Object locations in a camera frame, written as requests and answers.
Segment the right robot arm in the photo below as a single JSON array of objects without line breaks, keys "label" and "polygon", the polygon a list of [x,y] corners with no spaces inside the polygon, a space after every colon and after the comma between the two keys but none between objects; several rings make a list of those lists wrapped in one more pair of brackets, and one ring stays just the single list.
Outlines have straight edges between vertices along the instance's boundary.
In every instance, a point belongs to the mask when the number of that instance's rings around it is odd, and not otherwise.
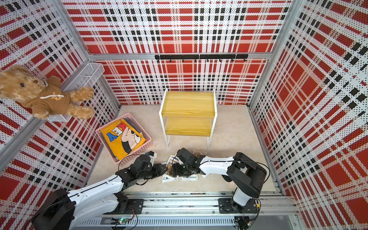
[{"label": "right robot arm", "polygon": [[169,175],[172,177],[218,174],[226,182],[235,183],[236,189],[233,197],[228,201],[229,205],[225,204],[224,199],[219,202],[222,213],[256,213],[257,199],[269,178],[266,165],[253,161],[241,152],[233,157],[212,158],[201,154],[194,155],[182,148],[171,160],[171,164]]}]

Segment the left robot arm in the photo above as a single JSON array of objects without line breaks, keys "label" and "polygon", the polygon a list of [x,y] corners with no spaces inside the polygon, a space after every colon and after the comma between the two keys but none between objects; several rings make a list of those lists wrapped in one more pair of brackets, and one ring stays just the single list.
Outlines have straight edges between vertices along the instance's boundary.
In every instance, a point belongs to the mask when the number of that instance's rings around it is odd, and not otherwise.
[{"label": "left robot arm", "polygon": [[134,211],[124,191],[138,180],[151,180],[164,175],[168,167],[154,164],[150,155],[140,155],[127,168],[110,177],[80,189],[56,190],[31,218],[36,230],[71,230],[76,225],[102,214]]}]

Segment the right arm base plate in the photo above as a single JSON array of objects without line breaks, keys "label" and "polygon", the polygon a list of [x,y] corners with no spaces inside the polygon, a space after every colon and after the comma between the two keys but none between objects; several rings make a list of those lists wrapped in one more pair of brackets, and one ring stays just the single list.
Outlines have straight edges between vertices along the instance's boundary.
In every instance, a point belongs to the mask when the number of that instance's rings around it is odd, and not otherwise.
[{"label": "right arm base plate", "polygon": [[220,214],[256,214],[258,212],[255,199],[250,199],[245,206],[241,206],[232,198],[219,198],[218,207]]}]

